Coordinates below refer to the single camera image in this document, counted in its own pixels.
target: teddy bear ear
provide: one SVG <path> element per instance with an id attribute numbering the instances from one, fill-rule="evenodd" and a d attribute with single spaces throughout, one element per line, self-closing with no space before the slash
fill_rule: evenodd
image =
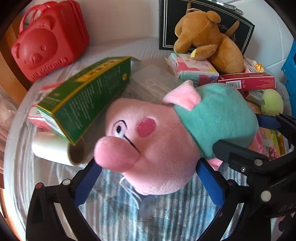
<path id="1" fill-rule="evenodd" d="M 207 18 L 212 21 L 213 23 L 220 23 L 221 22 L 221 17 L 219 14 L 217 14 L 214 11 L 208 11 L 207 12 Z"/>
<path id="2" fill-rule="evenodd" d="M 164 104 L 176 104 L 188 111 L 192 111 L 200 101 L 201 97 L 193 87 L 192 80 L 185 81 L 163 98 Z"/>

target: red bear-shaped case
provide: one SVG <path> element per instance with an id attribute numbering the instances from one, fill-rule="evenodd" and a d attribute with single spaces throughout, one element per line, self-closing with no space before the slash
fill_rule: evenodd
<path id="1" fill-rule="evenodd" d="M 34 12 L 30 25 L 23 30 L 25 18 L 31 11 Z M 41 11 L 41 15 L 34 20 L 37 11 Z M 35 81 L 74 62 L 88 44 L 89 36 L 79 4 L 51 1 L 37 5 L 25 14 L 11 53 L 24 75 Z"/>

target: teal shirt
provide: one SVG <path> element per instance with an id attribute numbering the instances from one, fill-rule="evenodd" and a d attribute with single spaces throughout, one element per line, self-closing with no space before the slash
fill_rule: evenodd
<path id="1" fill-rule="evenodd" d="M 214 83 L 196 88 L 201 102 L 192 111 L 174 105 L 181 122 L 207 160 L 215 157 L 218 140 L 247 147 L 258 130 L 258 121 L 242 95 L 227 84 Z"/>

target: pink cheek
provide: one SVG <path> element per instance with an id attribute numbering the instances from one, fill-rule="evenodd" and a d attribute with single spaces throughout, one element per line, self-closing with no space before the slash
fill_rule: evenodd
<path id="1" fill-rule="evenodd" d="M 147 137 L 156 130 L 155 120 L 144 118 L 137 124 L 137 133 L 140 137 Z"/>

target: barcode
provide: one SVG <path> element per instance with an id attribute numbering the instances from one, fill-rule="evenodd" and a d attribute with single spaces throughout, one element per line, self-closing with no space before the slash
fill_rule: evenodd
<path id="1" fill-rule="evenodd" d="M 241 89 L 242 88 L 242 81 L 241 80 L 235 80 L 235 81 L 226 81 L 226 84 L 236 88 Z"/>

